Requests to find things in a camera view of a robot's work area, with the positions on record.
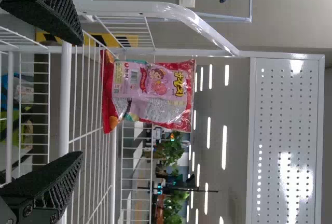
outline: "cartoon character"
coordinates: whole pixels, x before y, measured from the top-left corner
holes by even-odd
[[[166,88],[165,84],[163,84],[161,82],[153,83],[152,90],[158,95],[164,95],[167,92],[167,88]]]
[[[152,80],[156,80],[160,83],[160,81],[166,75],[166,72],[160,68],[154,68],[150,71],[149,75]]]

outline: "pegboard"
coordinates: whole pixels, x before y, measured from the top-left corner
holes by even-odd
[[[319,62],[256,59],[255,68],[251,223],[313,224]]]

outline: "barcode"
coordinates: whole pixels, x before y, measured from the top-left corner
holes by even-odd
[[[130,74],[130,82],[131,83],[137,83],[139,79],[139,73],[137,71],[131,71]]]

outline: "red packaging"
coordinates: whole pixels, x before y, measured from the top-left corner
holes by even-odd
[[[102,117],[104,133],[111,132],[124,117],[128,107],[127,99],[112,98],[114,57],[108,50],[101,51],[103,58],[104,73],[103,78],[103,98]]]

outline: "screw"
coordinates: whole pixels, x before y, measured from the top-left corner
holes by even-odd
[[[53,214],[50,218],[50,223],[54,224],[57,221],[57,214]]]
[[[23,216],[27,217],[31,214],[31,212],[32,212],[32,205],[28,205],[23,210]]]

